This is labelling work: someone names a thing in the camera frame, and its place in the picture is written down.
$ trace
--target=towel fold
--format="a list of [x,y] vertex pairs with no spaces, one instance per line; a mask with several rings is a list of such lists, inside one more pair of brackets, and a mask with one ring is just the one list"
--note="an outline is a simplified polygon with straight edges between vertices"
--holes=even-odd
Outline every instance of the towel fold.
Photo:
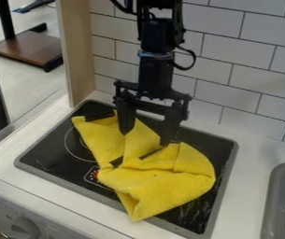
[[[96,158],[98,179],[114,189],[133,221],[150,218],[208,192],[215,183],[209,159],[191,146],[171,144],[160,149],[160,136],[140,120],[123,136],[114,117],[87,122],[72,119]],[[112,162],[121,158],[121,164]]]

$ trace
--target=stainless steel sink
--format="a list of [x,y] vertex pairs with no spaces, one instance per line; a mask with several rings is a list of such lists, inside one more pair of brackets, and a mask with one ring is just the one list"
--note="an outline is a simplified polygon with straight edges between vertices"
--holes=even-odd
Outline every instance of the stainless steel sink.
[[285,163],[270,177],[261,239],[285,239]]

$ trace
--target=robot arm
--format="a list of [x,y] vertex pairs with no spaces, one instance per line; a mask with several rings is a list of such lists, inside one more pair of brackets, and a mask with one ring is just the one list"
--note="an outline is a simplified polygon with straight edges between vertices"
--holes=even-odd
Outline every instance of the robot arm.
[[[182,0],[125,0],[124,6],[110,0],[119,10],[136,15],[138,40],[141,41],[138,83],[117,81],[114,103],[118,110],[119,127],[126,135],[135,127],[138,109],[164,116],[160,133],[160,145],[165,147],[175,141],[178,126],[188,118],[188,105],[192,97],[172,89],[174,67],[189,70],[196,62],[193,51],[184,49],[185,29],[182,21]],[[172,18],[157,18],[152,8],[172,10]],[[191,66],[183,67],[175,62],[174,49],[182,49],[193,57]],[[173,100],[171,106],[145,102],[141,97]]]

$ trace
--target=black glass cooktop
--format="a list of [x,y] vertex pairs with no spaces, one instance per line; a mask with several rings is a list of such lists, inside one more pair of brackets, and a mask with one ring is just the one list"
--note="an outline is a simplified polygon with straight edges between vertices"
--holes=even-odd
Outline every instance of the black glass cooktop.
[[[96,175],[99,166],[71,122],[72,117],[83,116],[85,112],[99,112],[101,105],[103,104],[94,101],[84,103],[17,159],[16,166],[78,193],[89,197],[93,195],[95,200],[102,203],[107,204],[110,199],[111,201],[118,201],[119,199],[112,189],[97,181]],[[159,131],[160,121],[143,116],[138,118],[155,132]],[[164,224],[164,221],[165,223],[169,222],[167,224],[173,226],[175,232],[184,229],[197,234],[204,234],[219,194],[221,182],[226,172],[225,169],[230,171],[232,167],[231,155],[235,143],[183,127],[178,131],[178,138],[198,149],[210,159],[216,171],[217,182],[213,189],[202,197],[158,215],[157,218],[161,220],[150,220],[150,222],[161,221],[158,223],[161,225]]]

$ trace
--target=induction cooktop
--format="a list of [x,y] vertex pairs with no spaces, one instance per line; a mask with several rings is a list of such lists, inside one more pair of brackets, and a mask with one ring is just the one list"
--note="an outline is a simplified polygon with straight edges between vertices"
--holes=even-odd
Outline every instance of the induction cooktop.
[[[86,112],[98,113],[101,108],[106,108],[106,105],[95,101],[85,102],[23,153],[15,165],[125,212],[116,193],[98,181],[99,166],[71,122],[72,117],[83,116]],[[140,115],[138,118],[154,132],[160,131],[159,120]],[[217,181],[212,190],[200,198],[147,221],[186,238],[210,238],[237,146],[233,141],[184,127],[178,130],[178,140],[198,149],[210,159]]]

